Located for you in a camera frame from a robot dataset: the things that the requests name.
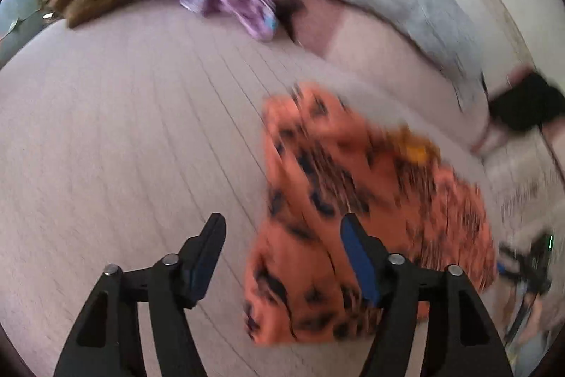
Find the metal screw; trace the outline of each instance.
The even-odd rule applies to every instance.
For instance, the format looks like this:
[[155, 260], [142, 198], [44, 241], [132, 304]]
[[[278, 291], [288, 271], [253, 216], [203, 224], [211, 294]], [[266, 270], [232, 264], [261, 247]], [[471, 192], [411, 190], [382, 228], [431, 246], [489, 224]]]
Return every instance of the metal screw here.
[[166, 266], [174, 266], [179, 261], [178, 254], [168, 254], [163, 259], [163, 264]]
[[456, 264], [447, 267], [447, 270], [449, 270], [449, 273], [453, 276], [461, 276], [463, 274], [463, 269]]
[[394, 266], [401, 266], [405, 261], [406, 259], [402, 254], [391, 254], [389, 256], [389, 262]]
[[118, 270], [120, 270], [120, 267], [117, 266], [116, 264], [108, 264], [106, 267], [104, 267], [104, 275], [112, 276]]

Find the beige bed sheet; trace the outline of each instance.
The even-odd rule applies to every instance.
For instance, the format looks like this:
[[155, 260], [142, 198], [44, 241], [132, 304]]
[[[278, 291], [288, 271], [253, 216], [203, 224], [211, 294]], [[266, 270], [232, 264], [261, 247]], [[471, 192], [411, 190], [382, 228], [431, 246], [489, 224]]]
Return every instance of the beige bed sheet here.
[[[38, 376], [52, 375], [107, 262], [150, 266], [214, 211], [227, 219], [227, 241], [207, 297], [188, 312], [208, 374], [360, 373], [370, 341], [262, 349], [243, 329], [242, 274], [265, 207], [262, 100], [305, 79], [376, 123], [406, 121], [430, 136], [483, 186], [498, 235], [478, 161], [386, 93], [287, 39], [255, 42], [234, 19], [204, 19], [174, 0], [75, 30], [58, 22], [0, 73], [0, 323]], [[148, 373], [159, 375], [147, 306], [140, 311]], [[425, 328], [416, 336], [409, 375]]]

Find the bed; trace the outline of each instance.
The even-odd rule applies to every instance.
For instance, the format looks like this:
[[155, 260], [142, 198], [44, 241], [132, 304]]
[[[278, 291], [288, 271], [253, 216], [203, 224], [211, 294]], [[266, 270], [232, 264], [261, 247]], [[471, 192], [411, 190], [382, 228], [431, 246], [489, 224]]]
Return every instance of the bed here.
[[[129, 5], [69, 30], [57, 22], [0, 73], [0, 323], [36, 375], [52, 375], [75, 317], [108, 262], [153, 264], [211, 212], [228, 238], [207, 297], [188, 312], [209, 375], [357, 376], [370, 341], [257, 348], [241, 281], [265, 213], [262, 100], [296, 81], [334, 89], [381, 125], [408, 123], [484, 193], [481, 163], [417, 113], [294, 45], [248, 37], [176, 0]], [[485, 294], [488, 308], [494, 294]], [[140, 308], [149, 375], [159, 375]], [[426, 328], [407, 375], [419, 373]]]

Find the orange garment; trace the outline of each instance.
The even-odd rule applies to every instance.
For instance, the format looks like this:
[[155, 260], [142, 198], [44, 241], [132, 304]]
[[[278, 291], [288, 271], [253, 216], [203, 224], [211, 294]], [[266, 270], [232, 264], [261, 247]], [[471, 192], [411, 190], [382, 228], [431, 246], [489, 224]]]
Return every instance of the orange garment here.
[[[313, 84], [267, 100], [263, 118], [269, 214], [244, 286], [257, 344], [375, 331], [380, 312], [363, 299], [340, 238], [348, 212], [390, 252], [436, 270], [457, 263], [477, 290], [493, 282], [481, 193], [440, 162], [430, 141], [408, 129], [387, 135]], [[427, 316], [425, 304], [419, 313]]]

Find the silver bolt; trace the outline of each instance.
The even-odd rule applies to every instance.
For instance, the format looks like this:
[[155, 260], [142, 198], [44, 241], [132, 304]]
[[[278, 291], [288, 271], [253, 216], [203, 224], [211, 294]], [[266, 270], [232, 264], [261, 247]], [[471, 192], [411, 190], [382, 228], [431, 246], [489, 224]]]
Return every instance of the silver bolt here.
[[115, 274], [118, 270], [120, 270], [120, 267], [117, 266], [116, 264], [108, 264], [106, 267], [104, 267], [104, 275], [111, 276]]
[[461, 276], [463, 274], [463, 269], [456, 264], [447, 267], [447, 270], [449, 270], [449, 273], [453, 276]]
[[389, 256], [389, 262], [394, 266], [401, 266], [405, 261], [406, 259], [402, 254], [391, 254]]
[[177, 254], [168, 254], [162, 260], [166, 266], [174, 266], [179, 261], [179, 256]]

